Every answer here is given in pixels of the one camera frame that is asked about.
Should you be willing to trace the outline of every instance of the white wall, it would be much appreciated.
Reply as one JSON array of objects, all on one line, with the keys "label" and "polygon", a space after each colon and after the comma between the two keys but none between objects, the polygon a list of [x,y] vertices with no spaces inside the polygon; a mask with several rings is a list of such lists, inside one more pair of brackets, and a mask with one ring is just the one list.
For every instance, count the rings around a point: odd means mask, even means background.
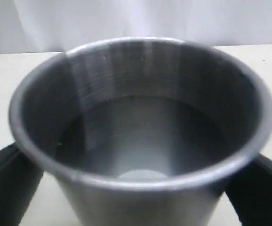
[{"label": "white wall", "polygon": [[272,0],[0,0],[0,53],[62,51],[121,36],[272,43]]}]

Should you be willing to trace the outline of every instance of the metal cup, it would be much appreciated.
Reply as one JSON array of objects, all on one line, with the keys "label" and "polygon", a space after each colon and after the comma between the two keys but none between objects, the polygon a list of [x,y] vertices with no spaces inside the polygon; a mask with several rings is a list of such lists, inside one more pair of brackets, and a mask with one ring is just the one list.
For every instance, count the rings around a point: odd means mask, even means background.
[{"label": "metal cup", "polygon": [[[63,147],[60,137],[81,114],[79,133]],[[204,226],[231,175],[268,139],[272,99],[250,68],[219,50],[120,38],[30,72],[9,123],[84,225]]]}]

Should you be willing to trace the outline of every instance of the white table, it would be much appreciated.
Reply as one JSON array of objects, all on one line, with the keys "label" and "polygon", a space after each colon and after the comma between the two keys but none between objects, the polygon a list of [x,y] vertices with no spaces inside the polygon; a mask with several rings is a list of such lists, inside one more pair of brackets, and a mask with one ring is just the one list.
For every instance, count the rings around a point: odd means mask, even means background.
[{"label": "white table", "polygon": [[[217,47],[252,67],[272,92],[272,45]],[[8,129],[8,104],[20,80],[35,66],[55,53],[0,55],[0,149],[13,142]],[[272,159],[272,137],[263,154]],[[55,180],[44,174],[39,188],[21,222],[21,226],[80,226]],[[240,226],[224,195],[209,226]]]}]

